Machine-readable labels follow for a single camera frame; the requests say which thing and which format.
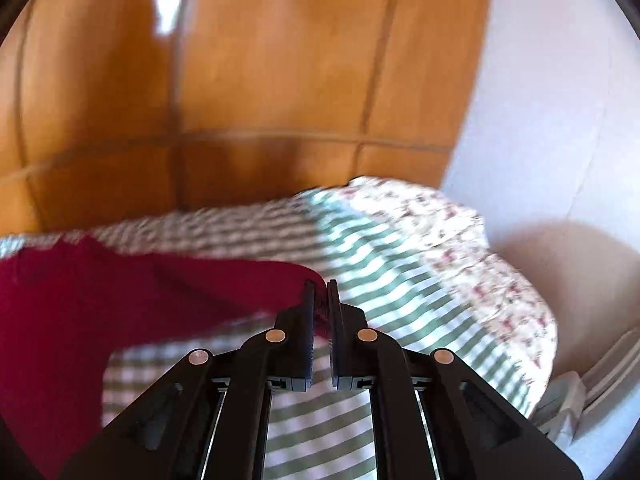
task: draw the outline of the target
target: wooden headboard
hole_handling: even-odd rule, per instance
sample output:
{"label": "wooden headboard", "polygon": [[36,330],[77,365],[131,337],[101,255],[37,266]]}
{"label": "wooden headboard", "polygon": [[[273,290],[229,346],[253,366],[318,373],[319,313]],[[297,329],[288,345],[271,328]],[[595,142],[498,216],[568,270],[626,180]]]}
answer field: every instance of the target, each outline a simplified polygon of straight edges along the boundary
{"label": "wooden headboard", "polygon": [[0,234],[345,184],[437,187],[488,0],[30,0],[0,47]]}

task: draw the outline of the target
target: metal pivot pin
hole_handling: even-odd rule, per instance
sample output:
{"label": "metal pivot pin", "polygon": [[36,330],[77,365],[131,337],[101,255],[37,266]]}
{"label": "metal pivot pin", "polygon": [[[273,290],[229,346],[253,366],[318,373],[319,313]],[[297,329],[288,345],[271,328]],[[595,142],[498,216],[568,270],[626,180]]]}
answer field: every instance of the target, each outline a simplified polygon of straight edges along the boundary
{"label": "metal pivot pin", "polygon": [[189,354],[189,362],[192,365],[203,365],[209,360],[209,354],[204,350],[194,350]]}
{"label": "metal pivot pin", "polygon": [[449,350],[436,350],[433,358],[441,365],[450,365],[453,362],[453,354]]}
{"label": "metal pivot pin", "polygon": [[279,343],[280,341],[284,341],[287,334],[285,334],[283,330],[274,328],[269,330],[264,336],[269,343]]}
{"label": "metal pivot pin", "polygon": [[360,341],[370,343],[378,339],[378,332],[370,328],[363,328],[358,330],[358,339],[360,339]]}

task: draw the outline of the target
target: mattress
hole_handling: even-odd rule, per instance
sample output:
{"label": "mattress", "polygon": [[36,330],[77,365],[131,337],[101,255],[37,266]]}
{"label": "mattress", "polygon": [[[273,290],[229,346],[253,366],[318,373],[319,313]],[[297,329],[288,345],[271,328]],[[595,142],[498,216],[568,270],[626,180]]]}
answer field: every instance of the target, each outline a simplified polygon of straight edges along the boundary
{"label": "mattress", "polygon": [[[360,177],[273,202],[172,213],[91,232],[122,253],[284,260],[336,279],[343,302],[411,350],[456,352],[525,416],[546,388],[556,325],[537,292],[488,249],[482,218],[441,192]],[[60,236],[4,238],[0,254]],[[204,338],[115,353],[104,373],[103,423],[189,350],[230,351],[273,326],[263,315]],[[313,385],[274,395],[264,478],[375,478],[369,394],[332,390],[327,341],[314,339]]]}

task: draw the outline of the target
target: green striped cloth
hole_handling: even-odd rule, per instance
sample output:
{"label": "green striped cloth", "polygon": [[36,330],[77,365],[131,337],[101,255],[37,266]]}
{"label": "green striped cloth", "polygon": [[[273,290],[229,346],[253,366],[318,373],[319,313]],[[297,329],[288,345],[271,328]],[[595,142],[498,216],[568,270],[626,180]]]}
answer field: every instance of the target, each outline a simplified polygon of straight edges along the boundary
{"label": "green striped cloth", "polygon": [[[447,293],[406,238],[351,210],[331,190],[130,222],[95,235],[130,252],[182,251],[310,267],[326,280],[336,279],[341,300],[362,308],[370,326],[411,350],[451,349],[517,409],[529,410],[529,387],[501,342],[474,319],[468,306]],[[273,319],[258,316],[222,327],[210,338],[114,354],[104,375],[103,423],[189,350],[229,351],[271,326]],[[321,338],[314,340],[312,388],[273,397],[264,478],[376,478],[369,394],[332,390],[328,343]]]}

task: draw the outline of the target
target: red towel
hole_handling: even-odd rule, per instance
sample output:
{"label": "red towel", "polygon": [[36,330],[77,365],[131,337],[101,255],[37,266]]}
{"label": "red towel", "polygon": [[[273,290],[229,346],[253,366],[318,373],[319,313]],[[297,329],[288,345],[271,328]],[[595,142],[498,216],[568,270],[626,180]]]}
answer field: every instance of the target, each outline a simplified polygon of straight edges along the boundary
{"label": "red towel", "polygon": [[0,413],[46,478],[100,431],[117,349],[296,305],[322,277],[283,262],[121,256],[92,238],[0,261]]}

